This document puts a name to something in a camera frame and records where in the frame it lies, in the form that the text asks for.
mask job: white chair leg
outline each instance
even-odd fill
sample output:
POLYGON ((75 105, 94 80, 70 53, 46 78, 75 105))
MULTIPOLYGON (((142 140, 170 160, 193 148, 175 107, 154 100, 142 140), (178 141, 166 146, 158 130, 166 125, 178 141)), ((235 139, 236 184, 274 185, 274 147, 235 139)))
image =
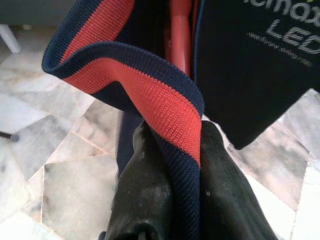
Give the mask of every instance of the white chair leg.
POLYGON ((0 36, 13 54, 21 52, 21 46, 7 24, 0 24, 0 36))

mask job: red stripe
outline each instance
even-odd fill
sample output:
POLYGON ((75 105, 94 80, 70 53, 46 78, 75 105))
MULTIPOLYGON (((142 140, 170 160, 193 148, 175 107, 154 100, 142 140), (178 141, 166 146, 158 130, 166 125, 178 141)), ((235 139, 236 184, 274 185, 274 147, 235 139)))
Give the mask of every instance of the red stripe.
POLYGON ((119 81, 146 122, 200 165, 201 117, 170 86, 112 58, 96 59, 65 81, 88 94, 119 81))
POLYGON ((103 0, 73 38, 60 62, 87 45, 115 40, 134 5, 135 0, 103 0))

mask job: navy blue stripe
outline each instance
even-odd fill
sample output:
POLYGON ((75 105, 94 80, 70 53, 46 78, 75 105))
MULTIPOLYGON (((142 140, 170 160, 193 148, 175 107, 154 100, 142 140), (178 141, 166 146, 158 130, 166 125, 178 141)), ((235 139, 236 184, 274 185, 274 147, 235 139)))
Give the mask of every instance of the navy blue stripe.
POLYGON ((200 239, 200 168, 190 155, 167 142, 154 130, 152 134, 161 150, 172 185, 173 228, 181 239, 200 239))
POLYGON ((127 92, 118 81, 110 83, 107 87, 91 95, 112 107, 135 116, 141 116, 133 102, 130 100, 127 92))
POLYGON ((102 0, 78 0, 74 4, 58 27, 46 49, 45 54, 50 56, 52 65, 59 64, 71 41, 101 2, 102 0))
POLYGON ((124 112, 122 115, 118 146, 116 151, 116 163, 118 165, 118 178, 124 171, 127 163, 134 154, 133 135, 136 128, 142 123, 143 118, 124 112))
MULTIPOLYGON (((54 51, 56 47, 51 44, 49 49, 54 51)), ((196 84, 168 61, 143 49, 120 42, 100 42, 77 51, 62 65, 56 64, 53 58, 46 52, 42 69, 60 79, 70 77, 93 60, 112 58, 172 87, 186 97, 201 116, 203 114, 204 100, 196 84)))

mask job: floor tile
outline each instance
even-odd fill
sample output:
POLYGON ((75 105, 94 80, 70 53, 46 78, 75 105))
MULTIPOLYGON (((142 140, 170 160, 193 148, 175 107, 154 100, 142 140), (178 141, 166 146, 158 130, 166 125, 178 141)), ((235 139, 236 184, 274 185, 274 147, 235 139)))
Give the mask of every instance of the floor tile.
POLYGON ((90 142, 116 156, 116 138, 119 114, 122 112, 99 100, 88 108, 72 130, 90 142))
POLYGON ((247 175, 253 192, 259 201, 265 218, 280 240, 290 240, 296 212, 284 204, 276 195, 247 175))
POLYGON ((12 54, 1 64, 1 68, 12 69, 29 76, 30 74, 37 76, 36 74, 43 72, 41 68, 43 55, 43 51, 22 51, 12 54))
POLYGON ((319 240, 320 171, 307 167, 292 240, 319 240))
POLYGON ((92 96, 65 82, 61 82, 51 91, 15 92, 13 95, 36 109, 73 122, 78 120, 94 101, 92 96))
POLYGON ((16 133, 47 115, 15 97, 0 93, 0 131, 16 133))
POLYGON ((245 173, 297 210, 309 152, 290 131, 275 122, 242 150, 228 150, 245 173))
POLYGON ((320 94, 310 90, 281 119, 301 143, 320 159, 320 94))
POLYGON ((46 163, 80 160, 86 157, 102 155, 104 153, 105 152, 96 148, 88 141, 75 135, 73 132, 69 132, 46 163))
POLYGON ((23 212, 0 223, 0 239, 3 240, 63 240, 52 230, 34 221, 23 212))
POLYGON ((11 149, 27 180, 48 160, 71 127, 71 122, 49 115, 17 133, 20 139, 11 149))
POLYGON ((108 226, 116 171, 109 156, 46 164, 43 223, 66 240, 98 239, 108 226))
POLYGON ((25 205, 29 199, 27 182, 10 150, 10 144, 0 138, 0 222, 25 205))
POLYGON ((37 223, 41 223, 42 197, 27 204, 22 211, 37 223))
POLYGON ((320 159, 314 159, 308 162, 308 165, 320 171, 320 159))
POLYGON ((41 92, 56 88, 61 80, 44 72, 0 66, 0 93, 41 92))
POLYGON ((27 181, 28 190, 32 200, 39 199, 44 193, 45 168, 42 166, 36 173, 27 181))

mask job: red and navy strap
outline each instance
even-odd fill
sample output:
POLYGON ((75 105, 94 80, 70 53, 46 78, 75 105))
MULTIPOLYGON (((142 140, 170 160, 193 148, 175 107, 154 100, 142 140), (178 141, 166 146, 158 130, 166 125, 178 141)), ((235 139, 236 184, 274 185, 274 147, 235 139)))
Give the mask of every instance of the red and navy strap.
POLYGON ((125 43, 123 37, 117 41, 126 35, 129 18, 143 1, 148 0, 78 1, 52 38, 42 68, 145 119, 169 171, 177 237, 196 240, 204 101, 195 83, 168 61, 125 43))

